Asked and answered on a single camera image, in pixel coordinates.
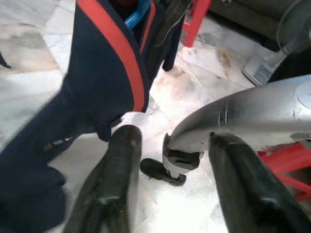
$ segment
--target blue hanger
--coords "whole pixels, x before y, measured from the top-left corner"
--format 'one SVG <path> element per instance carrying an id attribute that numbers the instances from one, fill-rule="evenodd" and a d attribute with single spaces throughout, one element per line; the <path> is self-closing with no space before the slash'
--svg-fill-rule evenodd
<path id="1" fill-rule="evenodd" d="M 133 29 L 147 13 L 151 0 L 139 0 L 137 10 L 125 20 L 128 29 Z"/>

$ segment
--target red plastic chair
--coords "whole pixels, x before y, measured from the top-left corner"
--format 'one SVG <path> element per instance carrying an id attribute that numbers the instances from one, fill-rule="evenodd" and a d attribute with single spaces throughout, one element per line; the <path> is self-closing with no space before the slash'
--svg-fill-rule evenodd
<path id="1" fill-rule="evenodd" d="M 311 167 L 310 149 L 296 143 L 271 155 L 261 151 L 259 156 L 284 184 L 301 191 L 300 194 L 296 195 L 297 201 L 311 200 L 311 184 L 284 175 L 287 172 Z"/>
<path id="2" fill-rule="evenodd" d="M 187 31 L 187 37 L 184 42 L 186 47 L 192 47 L 195 37 L 199 31 L 203 18 L 209 9 L 212 0 L 193 0 L 191 9 L 191 23 L 184 22 L 183 30 Z"/>

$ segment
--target marble floor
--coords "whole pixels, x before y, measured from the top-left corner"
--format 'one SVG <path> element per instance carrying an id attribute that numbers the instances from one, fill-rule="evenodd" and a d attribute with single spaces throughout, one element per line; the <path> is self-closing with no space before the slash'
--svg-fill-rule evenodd
<path id="1" fill-rule="evenodd" d="M 0 0 L 0 51 L 12 67 L 0 67 L 0 149 L 60 87 L 68 67 L 74 8 L 74 0 Z M 142 157 L 161 160 L 165 133 L 184 117 L 253 87 L 241 69 L 254 53 L 269 51 L 206 17 L 194 47 L 180 44 L 174 69 L 159 72 L 147 112 L 124 116 L 122 124 L 142 131 Z M 83 135 L 52 162 L 68 179 L 70 203 L 107 147 L 96 135 Z M 138 195 L 135 233 L 227 232 L 207 156 L 183 187 L 140 172 Z"/>

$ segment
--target red stripe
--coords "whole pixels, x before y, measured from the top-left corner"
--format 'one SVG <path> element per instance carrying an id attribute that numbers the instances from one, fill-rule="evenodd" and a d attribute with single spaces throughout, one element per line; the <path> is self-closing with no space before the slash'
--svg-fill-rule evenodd
<path id="1" fill-rule="evenodd" d="M 148 37 L 148 34 L 149 34 L 149 30 L 150 30 L 152 21 L 154 20 L 155 14 L 156 14 L 156 6 L 155 6 L 155 3 L 153 1 L 151 1 L 150 14 L 149 14 L 149 17 L 148 17 L 148 22 L 147 22 L 147 26 L 146 26 L 146 29 L 145 29 L 144 37 L 142 38 L 142 43 L 141 43 L 141 47 L 140 47 L 140 53 L 142 53 L 142 51 L 144 50 L 144 47 L 146 45 L 147 37 Z"/>
<path id="2" fill-rule="evenodd" d="M 144 87 L 132 47 L 120 28 L 96 0 L 78 0 L 77 4 L 103 34 L 122 61 L 133 93 L 133 111 L 141 112 L 145 102 Z"/>

